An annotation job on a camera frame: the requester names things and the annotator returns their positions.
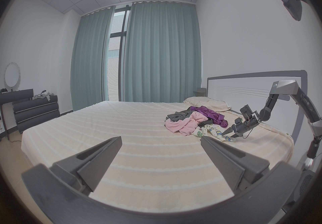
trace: pillow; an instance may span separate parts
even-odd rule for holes
[[[213,100],[208,97],[189,97],[185,99],[183,102],[190,103],[195,107],[205,106],[208,109],[212,109],[216,112],[231,109],[231,106],[228,103],[224,101]]]

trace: bed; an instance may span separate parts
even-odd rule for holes
[[[184,103],[109,102],[92,105],[23,132],[22,151],[33,165],[52,163],[104,140],[122,136],[123,146],[89,196],[136,211],[173,212],[223,201],[233,193],[193,135],[172,133],[165,117]],[[221,112],[229,126],[241,115]],[[294,147],[287,133],[261,123],[247,139],[230,145],[267,159],[272,168],[289,161]]]

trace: wooden floor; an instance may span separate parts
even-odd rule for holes
[[[4,177],[4,180],[9,182],[8,186],[13,189],[13,192],[18,197],[18,201],[23,203],[41,223],[52,224],[34,202],[21,179],[21,173],[33,166],[21,150],[22,135],[16,131],[10,134],[9,137],[10,141],[20,141],[10,142],[7,138],[2,138],[2,141],[0,142],[1,174]]]

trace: green curtain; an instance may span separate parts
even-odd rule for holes
[[[131,7],[124,52],[124,101],[182,102],[201,85],[201,42],[194,5]]]
[[[108,100],[104,95],[105,46],[110,40],[115,6],[83,16],[75,37],[70,66],[73,111]]]

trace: mirror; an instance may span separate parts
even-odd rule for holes
[[[20,79],[20,69],[14,62],[9,63],[5,70],[5,83],[11,89],[18,84]]]

